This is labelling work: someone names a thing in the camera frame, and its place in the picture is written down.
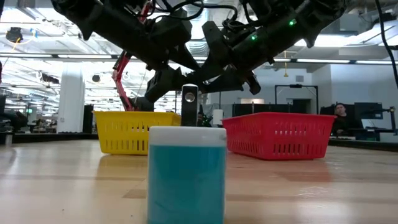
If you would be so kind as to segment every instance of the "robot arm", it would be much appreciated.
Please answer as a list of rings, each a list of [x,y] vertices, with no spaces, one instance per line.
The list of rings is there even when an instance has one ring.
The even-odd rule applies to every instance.
[[[223,22],[219,30],[213,21],[206,22],[203,33],[210,53],[200,67],[185,44],[191,39],[192,25],[182,6],[198,7],[199,15],[207,6],[202,0],[188,0],[171,8],[170,15],[144,22],[145,15],[134,12],[143,8],[145,0],[52,0],[57,12],[74,22],[85,40],[93,32],[122,48],[156,71],[148,82],[146,98],[155,102],[170,90],[182,85],[198,85],[202,93],[242,90],[246,82],[252,94],[261,88],[252,70],[285,49],[304,39],[308,47],[326,26],[343,15],[348,0],[240,0],[248,24],[236,21],[236,14]],[[258,20],[252,21],[247,13],[249,4]],[[149,15],[155,11],[152,0]],[[194,72],[182,75],[180,69],[168,66],[172,60]],[[211,83],[208,80],[217,77]]]

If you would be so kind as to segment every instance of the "plastic container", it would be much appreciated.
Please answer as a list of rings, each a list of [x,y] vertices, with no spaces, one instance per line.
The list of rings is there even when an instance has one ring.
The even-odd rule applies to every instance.
[[[101,151],[108,154],[148,155],[151,126],[179,126],[175,113],[94,111]]]
[[[147,224],[222,224],[225,129],[154,127],[149,142]]]
[[[265,160],[319,159],[335,116],[257,113],[223,120],[228,150]]]

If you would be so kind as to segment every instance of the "red basket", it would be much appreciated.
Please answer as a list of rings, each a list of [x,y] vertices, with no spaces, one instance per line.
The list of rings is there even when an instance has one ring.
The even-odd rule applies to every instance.
[[[265,160],[319,159],[334,116],[256,113],[223,120],[230,151]]]

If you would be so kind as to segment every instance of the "yellow plastic basket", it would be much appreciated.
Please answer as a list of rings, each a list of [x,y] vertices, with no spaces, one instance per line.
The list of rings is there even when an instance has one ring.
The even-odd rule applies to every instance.
[[[148,155],[151,126],[180,126],[175,113],[94,111],[101,151],[108,154]]]

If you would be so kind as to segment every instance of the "wooden table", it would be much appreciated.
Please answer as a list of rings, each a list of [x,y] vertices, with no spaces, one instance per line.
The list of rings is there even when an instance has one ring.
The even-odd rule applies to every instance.
[[[98,141],[0,148],[3,224],[145,223],[145,156]],[[398,154],[330,147],[325,159],[228,154],[227,224],[398,223]]]

